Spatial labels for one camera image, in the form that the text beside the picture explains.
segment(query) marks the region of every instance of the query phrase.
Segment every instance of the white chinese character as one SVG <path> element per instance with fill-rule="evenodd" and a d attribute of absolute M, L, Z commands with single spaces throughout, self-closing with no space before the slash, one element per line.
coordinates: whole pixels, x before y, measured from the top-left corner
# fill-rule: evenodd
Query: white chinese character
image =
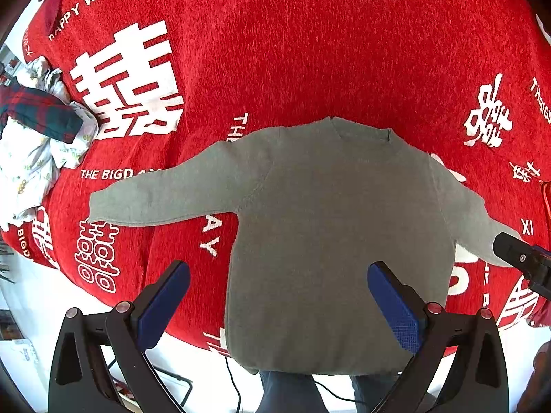
<path fill-rule="evenodd" d="M 522 166 L 514 165 L 511 162 L 509 162 L 509 164 L 513 168 L 513 178 L 518 178 L 525 183 L 530 183 L 531 176 L 527 169 L 524 169 Z"/>
<path fill-rule="evenodd" d="M 495 76 L 493 87 L 491 84 L 480 87 L 480 93 L 478 93 L 480 108 L 472 110 L 464 123 L 468 136 L 476 134 L 478 136 L 474 140 L 466 141 L 465 146 L 474 146 L 479 139 L 482 139 L 482 142 L 489 147 L 499 147 L 503 141 L 499 136 L 500 131 L 502 129 L 510 131 L 513 128 L 513 123 L 509 120 L 509 109 L 506 109 L 499 99 L 496 100 L 502 77 L 501 73 Z"/>
<path fill-rule="evenodd" d="M 50 230 L 50 218 L 43 206 L 37 209 L 37 218 L 32 221 L 32 237 L 48 262 L 59 270 L 60 265 L 51 255 L 51 253 L 53 254 L 53 243 L 52 232 Z"/>
<path fill-rule="evenodd" d="M 529 161 L 527 161 L 526 162 L 526 170 L 528 172 L 530 172 L 530 174 L 533 177 L 539 177 L 540 176 L 539 169 L 536 171 L 536 169 L 534 168 L 534 162 L 530 163 Z"/>
<path fill-rule="evenodd" d="M 117 287 L 113 278 L 121 271 L 112 263 L 113 245 L 120 229 L 107 222 L 89 223 L 88 219 L 79 221 L 79 226 L 81 236 L 76 241 L 78 252 L 74 254 L 79 276 L 88 284 L 95 282 L 102 290 L 114 294 Z"/>
<path fill-rule="evenodd" d="M 509 164 L 513 168 L 513 178 L 518 178 L 524 183 L 530 183 L 532 177 L 539 177 L 541 175 L 539 173 L 539 169 L 534 167 L 534 162 L 530 163 L 530 161 L 527 161 L 525 168 L 519 165 L 514 165 L 511 162 L 509 162 Z"/>
<path fill-rule="evenodd" d="M 84 53 L 76 59 L 71 77 L 82 77 L 76 89 L 89 92 L 83 96 L 85 103 L 104 120 L 97 139 L 125 136 L 134 120 L 129 135 L 164 135 L 178 127 L 184 99 L 172 65 L 150 65 L 150 61 L 172 53 L 170 42 L 145 46 L 164 34 L 164 21 L 143 29 L 135 23 L 115 33 L 115 42 L 92 57 Z"/>
<path fill-rule="evenodd" d="M 528 318 L 538 303 L 539 295 L 532 292 L 528 287 L 523 289 L 523 281 L 524 276 L 521 276 L 514 285 L 513 292 L 509 295 L 509 299 L 496 322 L 500 332 Z"/>

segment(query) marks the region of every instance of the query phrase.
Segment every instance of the crumpled cloth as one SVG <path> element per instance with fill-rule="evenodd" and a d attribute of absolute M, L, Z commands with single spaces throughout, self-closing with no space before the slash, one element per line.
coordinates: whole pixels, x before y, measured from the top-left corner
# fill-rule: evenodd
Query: crumpled cloth
<path fill-rule="evenodd" d="M 70 96 L 61 80 L 60 69 L 51 70 L 38 57 L 17 73 L 20 85 L 56 96 L 83 120 L 70 144 L 53 140 L 8 118 L 0 140 L 0 227 L 20 227 L 36 218 L 36 207 L 55 185 L 62 167 L 77 168 L 99 131 L 95 116 Z"/>

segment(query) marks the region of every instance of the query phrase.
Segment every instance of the red fleece blanket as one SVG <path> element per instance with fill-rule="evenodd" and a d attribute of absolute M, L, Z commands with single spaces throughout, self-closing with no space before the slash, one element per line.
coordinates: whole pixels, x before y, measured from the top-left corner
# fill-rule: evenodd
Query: red fleece blanket
<path fill-rule="evenodd" d="M 551 179 L 551 46 L 525 0 L 61 0 L 52 34 L 48 4 L 24 51 L 63 69 L 103 124 L 44 202 L 50 233 L 41 218 L 35 251 L 108 305 L 183 259 L 192 285 L 168 331 L 224 352 L 236 216 L 89 224 L 89 195 L 216 141 L 327 115 L 394 129 L 480 194 L 490 216 L 549 247 L 540 180 Z M 449 310 L 489 307 L 501 328 L 542 304 L 518 271 L 482 261 L 457 263 L 450 286 Z"/>

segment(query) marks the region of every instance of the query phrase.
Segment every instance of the jeans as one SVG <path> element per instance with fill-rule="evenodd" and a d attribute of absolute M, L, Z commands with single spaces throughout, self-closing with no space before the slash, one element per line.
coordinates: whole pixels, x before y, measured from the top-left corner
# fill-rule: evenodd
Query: jeans
<path fill-rule="evenodd" d="M 264 397 L 256 413 L 329 413 L 311 375 L 260 371 L 260 377 Z M 354 398 L 365 403 L 355 404 L 357 413 L 371 413 L 397 378 L 390 373 L 351 376 Z M 418 412 L 428 410 L 434 400 L 427 395 Z"/>

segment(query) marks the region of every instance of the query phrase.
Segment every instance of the red plaid cloth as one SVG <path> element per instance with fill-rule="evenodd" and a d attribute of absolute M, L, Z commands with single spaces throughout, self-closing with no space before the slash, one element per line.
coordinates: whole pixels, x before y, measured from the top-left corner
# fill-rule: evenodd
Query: red plaid cloth
<path fill-rule="evenodd" d="M 0 86 L 0 134 L 8 116 L 58 141 L 72 143 L 83 121 L 55 96 L 19 84 Z"/>

